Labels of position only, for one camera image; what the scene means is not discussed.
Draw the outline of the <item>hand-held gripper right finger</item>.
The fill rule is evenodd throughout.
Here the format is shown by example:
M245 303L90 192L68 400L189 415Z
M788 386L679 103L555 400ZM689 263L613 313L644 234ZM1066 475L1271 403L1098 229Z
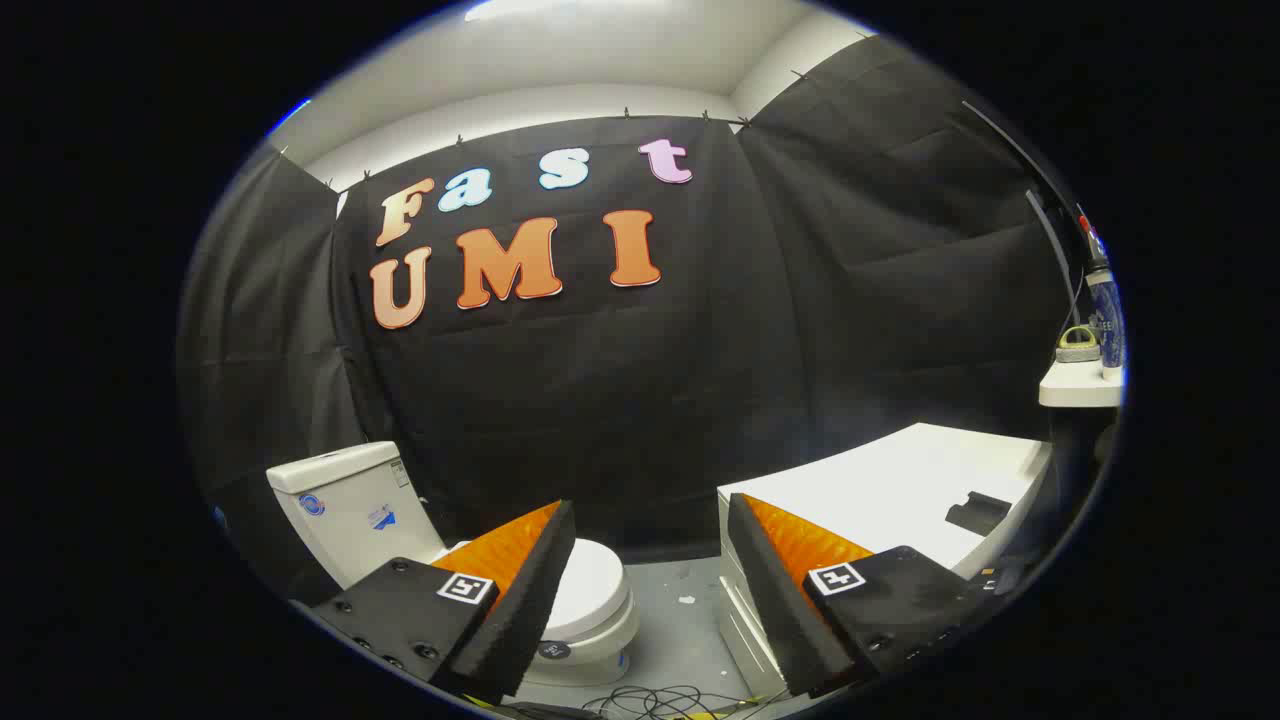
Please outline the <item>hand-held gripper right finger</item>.
M989 605L979 585L913 547L873 552L750 495L730 497L727 530L794 694L905 673L951 647Z

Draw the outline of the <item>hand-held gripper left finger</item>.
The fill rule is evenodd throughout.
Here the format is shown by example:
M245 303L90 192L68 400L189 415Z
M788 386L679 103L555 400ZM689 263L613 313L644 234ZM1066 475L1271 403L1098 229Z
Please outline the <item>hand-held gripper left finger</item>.
M310 618L415 683L495 705L534 660L575 541L573 505L557 500L435 561L388 559Z

